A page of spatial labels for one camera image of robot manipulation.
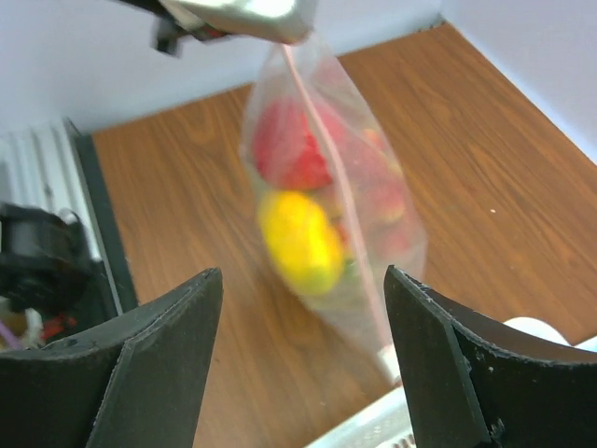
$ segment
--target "lemon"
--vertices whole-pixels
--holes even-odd
[[[257,220],[273,264],[295,292],[321,295],[339,282],[342,241],[317,202],[297,191],[269,192]]]

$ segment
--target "wooden table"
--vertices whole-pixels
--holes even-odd
[[[572,343],[597,332],[597,167],[449,25],[341,60],[404,164],[429,232],[426,283]],[[140,300],[223,270],[196,446],[296,448],[388,386],[267,262],[237,157],[248,93],[94,141]]]

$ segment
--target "plastic bag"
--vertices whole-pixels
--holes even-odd
[[[426,235],[379,123],[318,36],[273,46],[245,110],[241,158],[277,272],[394,380],[383,278],[390,264],[421,278]]]

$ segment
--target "dark strip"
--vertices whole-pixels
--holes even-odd
[[[104,182],[100,162],[95,152],[93,138],[88,134],[81,135],[76,136],[73,142],[80,160],[82,181],[87,185],[90,205],[93,207],[100,237],[104,245],[105,256],[107,258],[104,262],[110,266],[120,306],[123,313],[126,313],[139,306],[139,302],[134,290],[131,272],[125,258],[116,217],[114,216],[112,203]]]

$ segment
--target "white wall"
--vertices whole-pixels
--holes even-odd
[[[597,162],[597,1],[444,0],[442,13]]]
[[[433,21],[441,0],[321,0],[317,24],[338,52]],[[0,0],[0,132],[57,116],[90,131],[243,84],[267,44],[250,38],[182,58],[150,47],[154,18],[111,0]]]

